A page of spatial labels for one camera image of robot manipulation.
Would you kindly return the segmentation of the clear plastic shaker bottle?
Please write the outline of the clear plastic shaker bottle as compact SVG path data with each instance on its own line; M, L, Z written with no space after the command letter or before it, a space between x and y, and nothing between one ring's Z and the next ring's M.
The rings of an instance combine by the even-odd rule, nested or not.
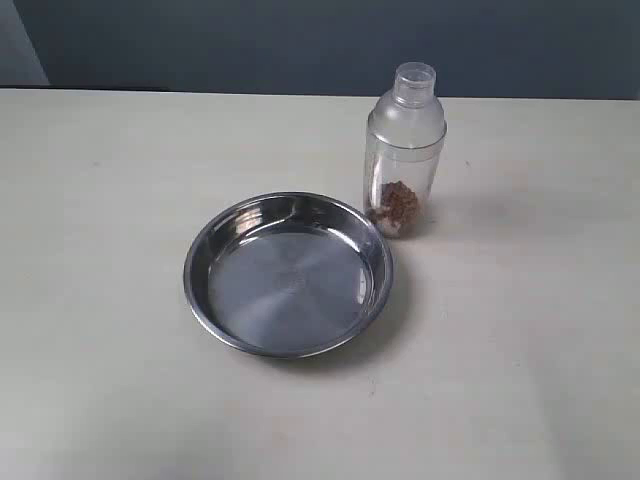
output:
M364 211L386 237L412 233L426 213L447 134L435 85L433 67L404 63L367 118Z

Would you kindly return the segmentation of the round stainless steel plate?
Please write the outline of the round stainless steel plate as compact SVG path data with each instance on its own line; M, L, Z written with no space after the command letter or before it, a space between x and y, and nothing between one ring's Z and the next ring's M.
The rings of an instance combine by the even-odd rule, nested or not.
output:
M190 311L217 340L272 359L334 350L381 314L394 281L389 245L357 209L274 192L219 213L183 267Z

